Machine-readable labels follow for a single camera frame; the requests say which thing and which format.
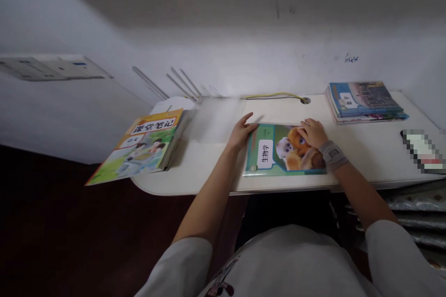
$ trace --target hand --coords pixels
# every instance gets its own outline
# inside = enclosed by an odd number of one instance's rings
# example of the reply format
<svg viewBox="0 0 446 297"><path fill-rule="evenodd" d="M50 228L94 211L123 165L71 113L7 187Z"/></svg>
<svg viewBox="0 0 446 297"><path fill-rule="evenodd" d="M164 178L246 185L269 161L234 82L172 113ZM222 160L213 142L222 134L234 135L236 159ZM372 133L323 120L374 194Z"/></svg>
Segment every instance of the hand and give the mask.
<svg viewBox="0 0 446 297"><path fill-rule="evenodd" d="M238 151L243 149L246 144L246 140L248 139L248 135L259 126L255 123L246 124L246 121L252 116L252 114L252 112L246 114L240 121L237 122L232 130L231 137L229 138L226 147L230 149L237 149Z"/></svg>
<svg viewBox="0 0 446 297"><path fill-rule="evenodd" d="M303 129L297 129L305 141L319 149L323 144L328 142L328 137L325 134L324 127L321 122L315 121L312 118L307 118L305 122L301 122Z"/></svg>

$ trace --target floor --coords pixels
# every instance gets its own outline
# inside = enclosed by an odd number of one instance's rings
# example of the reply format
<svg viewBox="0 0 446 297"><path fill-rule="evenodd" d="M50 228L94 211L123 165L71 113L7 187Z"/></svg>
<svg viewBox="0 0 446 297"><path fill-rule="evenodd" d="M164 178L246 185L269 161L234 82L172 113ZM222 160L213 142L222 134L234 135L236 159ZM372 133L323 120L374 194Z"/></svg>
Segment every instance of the floor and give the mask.
<svg viewBox="0 0 446 297"><path fill-rule="evenodd" d="M134 296L194 198L149 195L130 180L84 187L94 167L6 147L0 153L29 166L6 169L3 296ZM230 198L210 276L234 249L248 198Z"/></svg>

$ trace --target electrical outlet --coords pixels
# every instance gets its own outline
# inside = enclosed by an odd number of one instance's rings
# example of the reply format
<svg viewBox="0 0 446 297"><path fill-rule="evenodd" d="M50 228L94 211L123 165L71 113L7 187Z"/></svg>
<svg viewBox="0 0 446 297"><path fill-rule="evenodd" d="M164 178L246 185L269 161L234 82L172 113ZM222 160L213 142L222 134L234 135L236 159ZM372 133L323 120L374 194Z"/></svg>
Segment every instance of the electrical outlet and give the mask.
<svg viewBox="0 0 446 297"><path fill-rule="evenodd" d="M92 79L103 79L106 77L112 77L105 72L102 68L97 66L93 61L87 57L82 56L62 56L62 60L71 63L76 66L85 76Z"/></svg>
<svg viewBox="0 0 446 297"><path fill-rule="evenodd" d="M66 80L31 57L0 58L1 69L26 81Z"/></svg>
<svg viewBox="0 0 446 297"><path fill-rule="evenodd" d="M82 71L79 70L78 67L73 65L71 62L67 62L63 59L51 59L51 60L39 60L42 64L49 67L53 71L57 72L61 76L67 79L87 79Z"/></svg>

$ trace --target stack of books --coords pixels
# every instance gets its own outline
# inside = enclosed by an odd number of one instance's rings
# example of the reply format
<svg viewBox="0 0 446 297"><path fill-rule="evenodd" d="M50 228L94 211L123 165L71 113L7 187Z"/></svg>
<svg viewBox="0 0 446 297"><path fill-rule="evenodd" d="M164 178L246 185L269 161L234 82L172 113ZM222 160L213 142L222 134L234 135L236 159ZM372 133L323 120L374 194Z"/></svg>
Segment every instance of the stack of books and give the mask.
<svg viewBox="0 0 446 297"><path fill-rule="evenodd" d="M381 81L330 83L325 97L336 124L403 121L409 118Z"/></svg>
<svg viewBox="0 0 446 297"><path fill-rule="evenodd" d="M86 186L168 170L189 112L179 109L135 120Z"/></svg>

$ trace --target monkey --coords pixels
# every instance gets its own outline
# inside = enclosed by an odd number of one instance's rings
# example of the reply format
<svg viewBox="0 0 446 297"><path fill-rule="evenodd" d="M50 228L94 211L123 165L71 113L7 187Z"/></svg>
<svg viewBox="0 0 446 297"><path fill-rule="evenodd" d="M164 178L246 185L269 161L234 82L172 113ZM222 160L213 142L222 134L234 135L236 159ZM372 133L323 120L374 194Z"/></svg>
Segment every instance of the monkey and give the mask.
<svg viewBox="0 0 446 297"><path fill-rule="evenodd" d="M277 155L285 161L287 170L320 169L325 167L322 153L311 147L297 132L298 127L292 128L287 137L277 142Z"/></svg>
<svg viewBox="0 0 446 297"><path fill-rule="evenodd" d="M302 158L302 169L325 168L322 153L318 149L311 147L297 129L299 127L294 127L288 132L288 140L294 147L295 153Z"/></svg>

